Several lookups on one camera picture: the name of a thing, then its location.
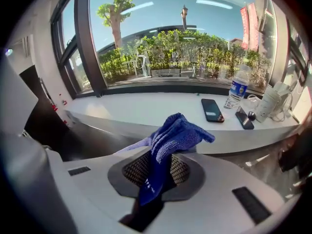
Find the blue towel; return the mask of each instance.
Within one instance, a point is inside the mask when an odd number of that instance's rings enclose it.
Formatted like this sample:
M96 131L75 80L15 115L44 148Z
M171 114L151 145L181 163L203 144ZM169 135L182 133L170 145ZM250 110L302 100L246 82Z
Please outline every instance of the blue towel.
M188 150L202 140L213 142L215 137L202 128L189 123L183 114L169 116L162 127L136 144L120 152L141 146L151 146L150 174L139 191L139 203L145 205L155 199L167 178L167 158L176 150Z

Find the plastic bottle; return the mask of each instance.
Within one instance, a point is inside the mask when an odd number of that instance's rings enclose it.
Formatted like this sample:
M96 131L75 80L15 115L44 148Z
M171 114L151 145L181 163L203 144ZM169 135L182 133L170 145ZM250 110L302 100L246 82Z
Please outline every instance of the plastic bottle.
M247 87L249 85L248 73L250 71L250 67L245 64L241 64L238 67L239 71L233 77L232 86L229 91L229 97L224 104L224 107L228 109L235 108L239 105L242 98L244 98Z

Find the lamp post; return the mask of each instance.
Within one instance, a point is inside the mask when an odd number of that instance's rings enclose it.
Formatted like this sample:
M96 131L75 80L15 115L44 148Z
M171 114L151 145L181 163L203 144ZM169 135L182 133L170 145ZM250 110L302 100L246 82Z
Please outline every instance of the lamp post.
M181 16L182 16L182 22L183 22L183 29L186 30L186 16L187 16L187 11L188 8L185 7L185 5L183 5L183 9L181 12Z

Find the smartphone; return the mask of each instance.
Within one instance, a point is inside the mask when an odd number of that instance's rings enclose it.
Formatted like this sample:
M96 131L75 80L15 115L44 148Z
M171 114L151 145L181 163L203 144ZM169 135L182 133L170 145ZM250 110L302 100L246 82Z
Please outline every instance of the smartphone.
M248 119L248 115L241 107L238 108L235 115L244 129L254 129L252 121Z
M224 122L223 115L213 99L201 99L201 104L204 108L206 120L209 122Z

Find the white counter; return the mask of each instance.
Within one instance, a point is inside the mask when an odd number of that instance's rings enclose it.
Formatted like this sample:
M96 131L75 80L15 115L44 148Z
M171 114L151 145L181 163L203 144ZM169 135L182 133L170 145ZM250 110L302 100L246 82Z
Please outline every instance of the white counter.
M207 122L201 99L214 99L225 121ZM266 146L294 133L298 123L291 117L283 122L266 119L254 121L254 130L244 130L235 116L234 109L223 108L226 96L184 93L141 93L107 95L101 98L75 99L66 111L80 122L130 137L145 138L162 126L169 115L182 113L194 123L215 136L214 143L202 141L196 146L198 153L218 154L251 150ZM249 109L244 102L246 113Z

